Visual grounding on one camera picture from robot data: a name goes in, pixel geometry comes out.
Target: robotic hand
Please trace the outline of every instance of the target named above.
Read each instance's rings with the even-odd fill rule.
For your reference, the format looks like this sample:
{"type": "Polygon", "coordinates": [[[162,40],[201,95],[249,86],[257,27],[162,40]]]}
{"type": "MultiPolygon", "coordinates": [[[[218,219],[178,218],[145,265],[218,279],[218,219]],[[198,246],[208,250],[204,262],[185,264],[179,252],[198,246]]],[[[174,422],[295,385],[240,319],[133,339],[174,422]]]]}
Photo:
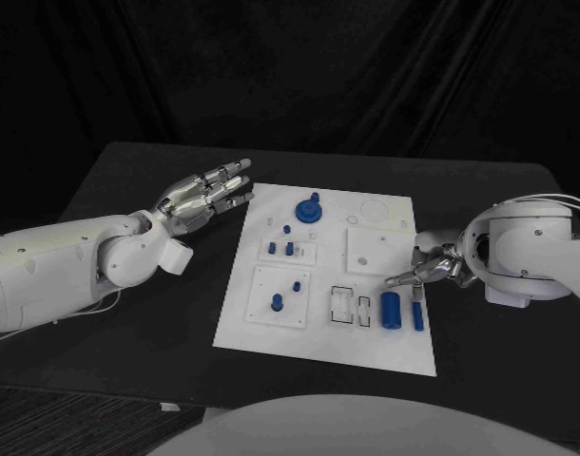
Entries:
{"type": "Polygon", "coordinates": [[[468,288],[481,279],[489,302],[525,308],[531,299],[580,297],[580,236],[572,233],[570,207],[533,195],[497,204],[461,230],[423,232],[416,238],[412,271],[386,280],[412,285],[416,300],[425,283],[452,279],[468,288]]]}
{"type": "Polygon", "coordinates": [[[250,201],[228,198],[249,183],[249,159],[194,175],[150,211],[91,218],[0,237],[0,332],[55,321],[143,283],[158,266],[181,275],[192,249],[175,238],[250,201]]]}

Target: white base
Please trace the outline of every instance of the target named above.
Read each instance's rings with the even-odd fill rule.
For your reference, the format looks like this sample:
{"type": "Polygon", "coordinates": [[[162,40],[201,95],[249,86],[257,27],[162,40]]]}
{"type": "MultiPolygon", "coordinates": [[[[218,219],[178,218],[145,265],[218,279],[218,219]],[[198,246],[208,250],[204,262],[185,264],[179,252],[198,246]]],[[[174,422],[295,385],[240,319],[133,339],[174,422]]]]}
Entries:
{"type": "MultiPolygon", "coordinates": [[[[414,239],[416,236],[412,199],[263,183],[256,184],[254,192],[256,199],[249,206],[214,347],[436,376],[427,303],[423,301],[426,330],[417,332],[410,287],[393,289],[401,295],[403,328],[386,330],[381,326],[380,297],[388,291],[384,277],[410,269],[414,240],[407,242],[406,238],[414,239]],[[318,223],[306,224],[298,220],[295,208],[302,200],[311,198],[313,192],[321,195],[324,217],[318,223]],[[283,232],[285,225],[292,227],[289,234],[283,232]],[[373,271],[375,275],[351,274],[347,271],[350,227],[394,233],[388,237],[387,233],[371,232],[387,237],[387,241],[393,243],[388,250],[397,255],[396,261],[390,261],[373,271]],[[277,259],[273,262],[264,261],[264,239],[285,240],[286,243],[277,245],[280,254],[285,253],[282,250],[289,241],[315,243],[318,264],[280,264],[277,259]],[[256,286],[254,274],[260,266],[293,270],[298,274],[311,273],[305,329],[279,326],[273,322],[262,324],[247,321],[247,310],[257,299],[251,289],[256,286]],[[351,307],[357,315],[352,325],[337,325],[331,322],[334,286],[354,289],[351,307]],[[360,324],[361,296],[371,299],[370,328],[360,324]]],[[[383,252],[381,250],[368,254],[374,258],[383,252]]],[[[269,309],[272,298],[273,294],[264,304],[269,309]]]]}

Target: black table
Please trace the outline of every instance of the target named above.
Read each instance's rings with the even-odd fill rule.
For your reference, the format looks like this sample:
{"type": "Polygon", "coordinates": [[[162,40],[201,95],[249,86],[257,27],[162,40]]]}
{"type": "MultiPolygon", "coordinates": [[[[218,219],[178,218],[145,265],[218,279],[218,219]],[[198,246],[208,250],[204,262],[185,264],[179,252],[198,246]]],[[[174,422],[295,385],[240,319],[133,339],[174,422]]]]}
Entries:
{"type": "MultiPolygon", "coordinates": [[[[188,175],[250,157],[253,181],[413,198],[419,230],[465,227],[510,197],[553,192],[538,165],[422,161],[114,143],[64,221],[152,207],[188,175]]],[[[315,393],[399,397],[459,409],[553,439],[580,440],[580,300],[518,310],[484,286],[429,285],[436,378],[211,346],[246,209],[182,240],[181,277],[159,271],[109,313],[45,325],[0,343],[0,386],[101,393],[220,408],[315,393]]]]}

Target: robotic arm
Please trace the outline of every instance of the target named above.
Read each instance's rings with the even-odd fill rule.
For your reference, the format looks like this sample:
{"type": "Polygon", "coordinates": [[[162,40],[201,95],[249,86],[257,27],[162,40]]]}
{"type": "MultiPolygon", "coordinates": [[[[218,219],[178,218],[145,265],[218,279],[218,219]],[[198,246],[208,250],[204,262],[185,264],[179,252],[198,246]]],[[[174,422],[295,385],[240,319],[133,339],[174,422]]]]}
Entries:
{"type": "Polygon", "coordinates": [[[413,285],[422,299],[425,283],[450,278],[466,288],[481,279],[487,300],[518,308],[533,299],[557,299],[570,293],[580,297],[580,237],[572,232],[569,208],[580,206],[544,197],[562,196],[505,201],[462,233],[423,232],[413,269],[390,277],[387,285],[413,285]]]}
{"type": "Polygon", "coordinates": [[[194,175],[163,193],[150,211],[24,230],[0,237],[0,333],[75,313],[143,283],[158,266],[181,275],[192,249],[176,237],[250,201],[228,198],[249,183],[237,161],[194,175]]]}

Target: cable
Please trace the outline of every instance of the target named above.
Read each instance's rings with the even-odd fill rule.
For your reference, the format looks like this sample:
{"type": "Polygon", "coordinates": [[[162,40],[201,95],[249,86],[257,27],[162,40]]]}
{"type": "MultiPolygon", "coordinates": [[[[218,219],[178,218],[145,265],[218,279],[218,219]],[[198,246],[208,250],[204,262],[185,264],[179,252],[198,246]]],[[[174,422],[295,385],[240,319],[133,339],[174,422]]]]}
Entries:
{"type": "Polygon", "coordinates": [[[514,199],[508,199],[507,201],[502,202],[502,204],[505,204],[508,202],[518,202],[518,201],[547,201],[547,202],[556,202],[557,204],[562,204],[563,206],[567,206],[567,207],[572,207],[573,209],[580,210],[580,206],[577,206],[576,204],[570,204],[569,202],[559,201],[551,198],[541,198],[541,197],[569,198],[570,200],[576,200],[580,202],[580,199],[573,197],[572,195],[562,195],[562,194],[553,193],[553,194],[530,195],[527,197],[518,197],[514,199]]]}
{"type": "MultiPolygon", "coordinates": [[[[116,305],[119,304],[120,300],[122,300],[122,290],[119,290],[119,297],[116,298],[116,302],[104,309],[99,309],[96,311],[88,311],[88,312],[83,312],[83,313],[71,313],[70,315],[67,315],[64,318],[60,318],[60,320],[65,320],[67,318],[74,318],[75,316],[81,316],[81,315],[93,315],[93,314],[101,314],[103,312],[107,312],[110,311],[116,305]]],[[[13,331],[13,332],[9,332],[8,334],[5,334],[2,337],[0,337],[0,341],[5,340],[8,337],[11,337],[12,335],[16,335],[19,333],[24,333],[25,331],[31,330],[32,328],[25,328],[24,330],[18,330],[18,331],[13,331]]]]}

